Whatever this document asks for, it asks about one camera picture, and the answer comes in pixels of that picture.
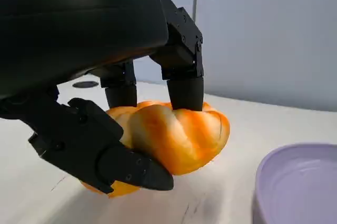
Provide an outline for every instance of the table surface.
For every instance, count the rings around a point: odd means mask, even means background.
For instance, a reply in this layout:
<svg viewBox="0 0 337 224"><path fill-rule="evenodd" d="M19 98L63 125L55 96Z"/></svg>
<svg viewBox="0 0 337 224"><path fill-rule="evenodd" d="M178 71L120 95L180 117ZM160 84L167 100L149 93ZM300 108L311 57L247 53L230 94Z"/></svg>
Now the table surface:
<svg viewBox="0 0 337 224"><path fill-rule="evenodd" d="M95 79L85 76L82 80ZM138 100L168 101L163 85L138 83ZM80 97L107 109L104 91L60 85L60 99ZM251 223L255 172L271 150L291 143L337 143L337 113L301 110L206 95L230 121L223 151L205 167L175 177L169 192L139 190L115 199L84 189L41 160L20 121L0 120L0 223Z"/></svg>

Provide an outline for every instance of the black robotic finger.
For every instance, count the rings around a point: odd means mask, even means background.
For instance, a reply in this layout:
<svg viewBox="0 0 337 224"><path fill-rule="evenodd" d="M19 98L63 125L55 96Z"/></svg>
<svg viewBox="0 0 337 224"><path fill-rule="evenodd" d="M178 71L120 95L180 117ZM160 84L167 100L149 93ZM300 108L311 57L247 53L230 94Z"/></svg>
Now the black robotic finger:
<svg viewBox="0 0 337 224"><path fill-rule="evenodd" d="M108 181L120 181L151 190L173 189L172 175L152 158L123 146L109 148L97 170Z"/></svg>

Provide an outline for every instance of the orange bread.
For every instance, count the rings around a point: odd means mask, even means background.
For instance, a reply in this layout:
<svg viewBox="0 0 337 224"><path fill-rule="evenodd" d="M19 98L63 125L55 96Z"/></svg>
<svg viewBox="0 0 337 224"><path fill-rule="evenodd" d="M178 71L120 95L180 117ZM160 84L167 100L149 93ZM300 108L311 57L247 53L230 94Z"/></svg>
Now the orange bread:
<svg viewBox="0 0 337 224"><path fill-rule="evenodd" d="M173 175L187 174L206 165L224 148L230 134L228 119L207 103L202 112L172 110L170 103L146 101L137 107L117 107L107 113L123 127L124 145L153 156ZM138 189L118 181L112 188L110 197Z"/></svg>

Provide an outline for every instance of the purple bowl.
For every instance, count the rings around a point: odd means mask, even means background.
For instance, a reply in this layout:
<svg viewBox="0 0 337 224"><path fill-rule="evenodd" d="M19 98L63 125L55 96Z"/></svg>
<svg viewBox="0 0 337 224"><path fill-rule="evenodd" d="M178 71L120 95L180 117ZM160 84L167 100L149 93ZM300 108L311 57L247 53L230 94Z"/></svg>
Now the purple bowl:
<svg viewBox="0 0 337 224"><path fill-rule="evenodd" d="M297 144L268 154L256 174L254 224L336 224L337 145Z"/></svg>

